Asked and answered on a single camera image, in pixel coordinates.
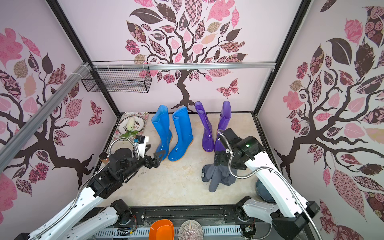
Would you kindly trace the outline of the purple boot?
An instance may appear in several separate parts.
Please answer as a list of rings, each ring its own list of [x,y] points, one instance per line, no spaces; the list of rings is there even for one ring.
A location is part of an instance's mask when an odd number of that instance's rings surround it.
[[[209,121],[208,115],[204,109],[202,102],[200,101],[195,102],[195,110],[199,115],[204,128],[203,138],[202,138],[202,147],[206,152],[212,152],[214,150],[212,124]]]
[[[219,124],[218,124],[218,130],[224,131],[232,117],[232,108],[231,108],[231,103],[229,101],[224,101],[222,110],[220,113],[220,119],[219,119]],[[215,141],[215,152],[220,152],[224,151],[225,147],[219,140],[220,134],[217,132],[217,139]]]

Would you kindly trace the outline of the blue boot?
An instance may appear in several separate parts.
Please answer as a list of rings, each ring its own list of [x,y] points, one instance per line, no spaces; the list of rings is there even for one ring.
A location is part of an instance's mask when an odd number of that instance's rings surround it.
[[[178,142],[169,153],[169,160],[176,162],[180,160],[186,153],[188,147],[194,140],[189,111],[186,107],[182,107],[172,115],[175,129],[178,136]]]
[[[156,153],[163,152],[161,158],[163,161],[169,154],[169,147],[173,137],[170,130],[170,116],[168,107],[165,105],[160,105],[157,112],[152,117],[151,122],[161,140],[161,143],[157,147]]]

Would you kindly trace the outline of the grey cloth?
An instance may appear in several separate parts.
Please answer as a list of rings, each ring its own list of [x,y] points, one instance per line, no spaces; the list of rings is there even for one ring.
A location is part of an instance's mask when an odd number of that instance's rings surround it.
[[[210,182],[209,192],[214,193],[219,184],[230,186],[236,182],[236,178],[230,174],[227,166],[205,165],[201,172],[202,181]]]

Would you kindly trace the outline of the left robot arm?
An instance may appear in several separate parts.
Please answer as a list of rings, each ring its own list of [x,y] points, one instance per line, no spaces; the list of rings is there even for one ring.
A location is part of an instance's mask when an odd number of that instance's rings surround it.
[[[109,163],[92,176],[80,189],[75,199],[47,223],[31,233],[20,233],[18,240],[59,240],[61,238],[88,238],[99,230],[118,223],[127,225],[132,211],[123,201],[114,201],[103,213],[79,224],[79,221],[97,205],[133,178],[140,168],[158,168],[165,151],[154,155],[135,157],[128,148],[109,156]]]

